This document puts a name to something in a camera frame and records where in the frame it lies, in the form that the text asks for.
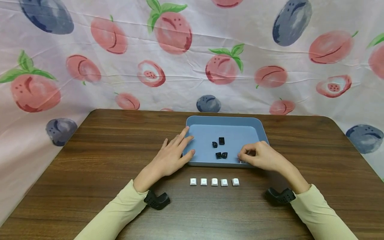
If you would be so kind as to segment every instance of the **wooden table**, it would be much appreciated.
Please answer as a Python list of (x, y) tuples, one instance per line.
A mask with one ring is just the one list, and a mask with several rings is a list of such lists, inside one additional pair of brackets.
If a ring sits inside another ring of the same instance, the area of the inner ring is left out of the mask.
[[(93, 111), (9, 219), (0, 239), (73, 239), (173, 138), (191, 115), (152, 111)], [(215, 114), (257, 117), (271, 146), (316, 184), (360, 239), (384, 239), (384, 184), (326, 117)], [(189, 186), (189, 179), (238, 177), (239, 187)], [(290, 206), (263, 194), (285, 187), (263, 170), (185, 166), (160, 180), (171, 204), (146, 208), (118, 239), (312, 239)]]

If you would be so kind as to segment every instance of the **fabric backdrop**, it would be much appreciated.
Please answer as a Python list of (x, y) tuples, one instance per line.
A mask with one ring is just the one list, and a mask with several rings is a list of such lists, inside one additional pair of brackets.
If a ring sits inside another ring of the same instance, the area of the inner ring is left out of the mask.
[(378, 0), (1, 1), (0, 223), (97, 108), (327, 116), (384, 178), (383, 10)]

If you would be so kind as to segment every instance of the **small white piece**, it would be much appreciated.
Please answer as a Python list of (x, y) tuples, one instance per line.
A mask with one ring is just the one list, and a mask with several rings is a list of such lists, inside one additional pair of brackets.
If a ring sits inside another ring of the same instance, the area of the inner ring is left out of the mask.
[(206, 185), (207, 185), (207, 179), (206, 178), (200, 179), (200, 186), (206, 186)]
[(196, 178), (191, 178), (190, 181), (189, 181), (189, 185), (191, 185), (191, 186), (196, 186), (196, 185), (197, 185), (197, 180), (196, 180)]
[(212, 178), (211, 186), (218, 186), (217, 178)]
[(228, 181), (226, 179), (222, 179), (222, 180), (220, 180), (220, 182), (221, 182), (222, 187), (228, 186)]
[(237, 178), (232, 178), (232, 186), (239, 186), (240, 183), (239, 183), (239, 179)]

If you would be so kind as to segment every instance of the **blue plum illustration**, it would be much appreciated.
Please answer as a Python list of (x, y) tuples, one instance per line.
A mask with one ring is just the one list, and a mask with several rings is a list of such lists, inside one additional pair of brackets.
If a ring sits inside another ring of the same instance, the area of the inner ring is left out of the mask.
[(204, 95), (197, 100), (196, 107), (202, 113), (218, 113), (221, 102), (213, 95)]
[(350, 128), (345, 135), (361, 154), (378, 150), (384, 137), (380, 129), (365, 124)]
[(45, 127), (55, 146), (64, 146), (77, 130), (77, 124), (69, 118), (57, 118), (49, 121)]
[(70, 34), (73, 20), (61, 0), (19, 0), (25, 16), (38, 28), (53, 34)]
[(299, 39), (312, 16), (308, 0), (289, 0), (277, 15), (273, 25), (273, 40), (280, 46), (289, 46)]

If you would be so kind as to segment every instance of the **hand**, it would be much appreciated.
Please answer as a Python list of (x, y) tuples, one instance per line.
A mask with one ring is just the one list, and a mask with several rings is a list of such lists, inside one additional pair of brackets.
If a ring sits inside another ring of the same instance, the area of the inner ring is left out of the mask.
[[(250, 156), (247, 152), (255, 151), (256, 156)], [(292, 165), (283, 155), (275, 151), (265, 141), (244, 145), (237, 155), (240, 160), (255, 167), (268, 171), (280, 172)]]
[(164, 140), (155, 158), (135, 178), (134, 188), (136, 191), (147, 191), (160, 178), (173, 174), (192, 159), (195, 154), (194, 149), (181, 157), (185, 147), (193, 139), (193, 136), (185, 137), (188, 130), (189, 127), (187, 126), (169, 143), (168, 139)]

